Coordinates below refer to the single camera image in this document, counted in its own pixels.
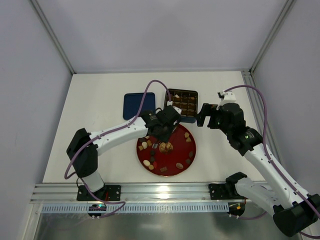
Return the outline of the blue tin lid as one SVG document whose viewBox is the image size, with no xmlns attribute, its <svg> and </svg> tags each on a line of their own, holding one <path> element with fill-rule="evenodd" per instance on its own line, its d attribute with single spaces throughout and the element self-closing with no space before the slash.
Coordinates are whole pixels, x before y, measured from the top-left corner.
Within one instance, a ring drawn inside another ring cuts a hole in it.
<svg viewBox="0 0 320 240">
<path fill-rule="evenodd" d="M 140 107 L 143 92 L 140 93 L 126 93 L 123 98 L 123 111 L 122 117 L 124 120 L 130 120 L 133 118 Z M 153 92 L 147 92 L 144 98 L 141 112 L 144 111 L 155 111 L 156 109 L 156 96 Z"/>
</svg>

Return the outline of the blue chocolate tin box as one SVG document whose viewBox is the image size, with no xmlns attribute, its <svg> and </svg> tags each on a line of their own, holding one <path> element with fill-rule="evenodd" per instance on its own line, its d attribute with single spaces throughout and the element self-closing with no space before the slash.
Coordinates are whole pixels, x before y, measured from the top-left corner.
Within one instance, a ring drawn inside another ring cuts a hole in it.
<svg viewBox="0 0 320 240">
<path fill-rule="evenodd" d="M 198 99 L 199 94 L 195 90 L 175 89 L 169 88 L 173 104 L 181 108 L 181 123 L 194 124 L 196 122 L 196 115 L 198 113 Z"/>
</svg>

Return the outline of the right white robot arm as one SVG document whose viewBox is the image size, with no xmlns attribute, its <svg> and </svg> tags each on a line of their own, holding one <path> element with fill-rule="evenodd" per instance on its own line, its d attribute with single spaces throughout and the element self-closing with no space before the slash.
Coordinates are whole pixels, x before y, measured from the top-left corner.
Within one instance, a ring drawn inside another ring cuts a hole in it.
<svg viewBox="0 0 320 240">
<path fill-rule="evenodd" d="M 235 192 L 252 200 L 273 218 L 277 228 L 287 237 L 300 233 L 320 218 L 320 196 L 310 194 L 283 168 L 263 137 L 246 125 L 244 112 L 237 103 L 222 106 L 204 103 L 196 115 L 197 126 L 222 131 L 230 146 L 247 159 L 264 177 L 271 191 L 259 188 L 249 177 L 237 172 L 228 178 Z"/>
</svg>

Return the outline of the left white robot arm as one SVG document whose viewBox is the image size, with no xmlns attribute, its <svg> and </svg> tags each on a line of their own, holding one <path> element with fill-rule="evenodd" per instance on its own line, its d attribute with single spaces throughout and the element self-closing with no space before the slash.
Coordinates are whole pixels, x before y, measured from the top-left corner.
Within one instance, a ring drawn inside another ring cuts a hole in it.
<svg viewBox="0 0 320 240">
<path fill-rule="evenodd" d="M 181 121 L 181 113 L 180 108 L 168 105 L 158 112 L 144 111 L 123 125 L 106 130 L 77 130 L 66 149 L 70 163 L 64 178 L 77 175 L 90 199 L 105 202 L 108 187 L 98 172 L 98 157 L 111 148 L 134 139 L 153 137 L 159 142 L 167 143 Z"/>
</svg>

